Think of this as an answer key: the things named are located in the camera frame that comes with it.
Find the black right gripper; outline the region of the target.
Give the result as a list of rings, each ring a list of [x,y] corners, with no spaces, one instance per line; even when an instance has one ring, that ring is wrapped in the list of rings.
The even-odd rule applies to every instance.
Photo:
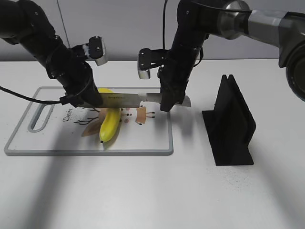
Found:
[[[198,51],[167,52],[163,66],[158,70],[162,95],[161,111],[168,112],[175,104],[183,104],[191,71],[198,64],[198,56]]]

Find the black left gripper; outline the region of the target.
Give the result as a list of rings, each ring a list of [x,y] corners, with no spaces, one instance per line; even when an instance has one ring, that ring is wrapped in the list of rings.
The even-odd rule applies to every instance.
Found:
[[[93,83],[91,67],[76,57],[71,49],[56,46],[49,53],[49,78],[56,79],[64,88],[59,99],[62,105],[72,104],[83,108],[98,108],[103,99]]]

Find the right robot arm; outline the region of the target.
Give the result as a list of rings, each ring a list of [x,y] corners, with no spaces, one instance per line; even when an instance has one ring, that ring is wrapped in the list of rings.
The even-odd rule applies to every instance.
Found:
[[[185,90],[196,58],[210,35],[228,40],[246,36],[275,46],[279,67],[300,99],[305,97],[305,16],[290,11],[252,10],[242,0],[182,0],[177,8],[178,27],[170,49],[142,49],[138,74],[150,77],[158,68],[160,92],[151,98],[168,112],[185,105]]]

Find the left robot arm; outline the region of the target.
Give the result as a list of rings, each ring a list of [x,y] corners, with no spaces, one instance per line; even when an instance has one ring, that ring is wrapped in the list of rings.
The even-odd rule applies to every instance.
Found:
[[[2,91],[40,104],[82,104],[96,106],[98,90],[92,68],[55,32],[43,9],[31,0],[2,0],[0,2],[0,37],[5,42],[20,44],[45,69],[50,79],[56,79],[65,95],[58,101],[36,100],[4,87]]]

